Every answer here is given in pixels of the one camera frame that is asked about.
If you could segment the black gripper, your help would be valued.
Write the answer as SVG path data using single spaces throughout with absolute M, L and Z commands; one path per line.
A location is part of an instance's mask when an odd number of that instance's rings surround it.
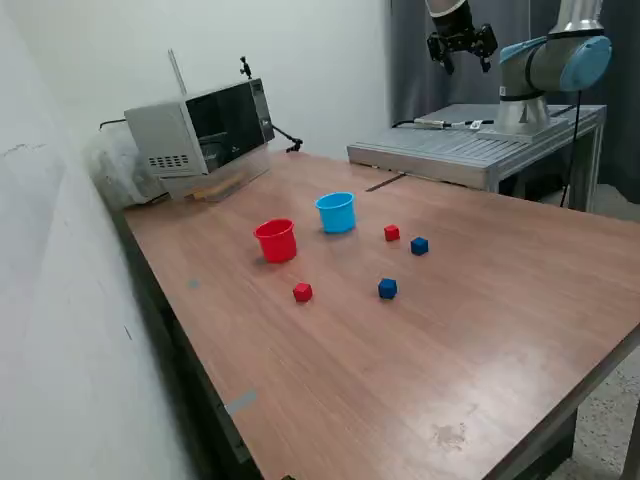
M 490 57 L 498 43 L 490 24 L 475 31 L 468 2 L 431 2 L 430 17 L 435 32 L 427 38 L 429 54 L 449 76 L 455 70 L 449 51 L 471 51 L 479 59 L 482 71 L 490 71 Z

